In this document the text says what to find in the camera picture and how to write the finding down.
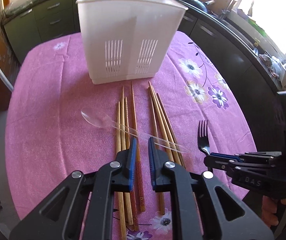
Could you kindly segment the person's hand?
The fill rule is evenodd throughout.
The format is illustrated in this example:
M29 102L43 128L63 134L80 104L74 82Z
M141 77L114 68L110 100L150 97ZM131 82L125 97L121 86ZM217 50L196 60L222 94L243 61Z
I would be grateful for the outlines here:
M282 199L281 203L286 205L286 199ZM270 228L271 226L277 226L279 219L276 216L277 203L272 198L263 196L262 200L262 216L263 222Z

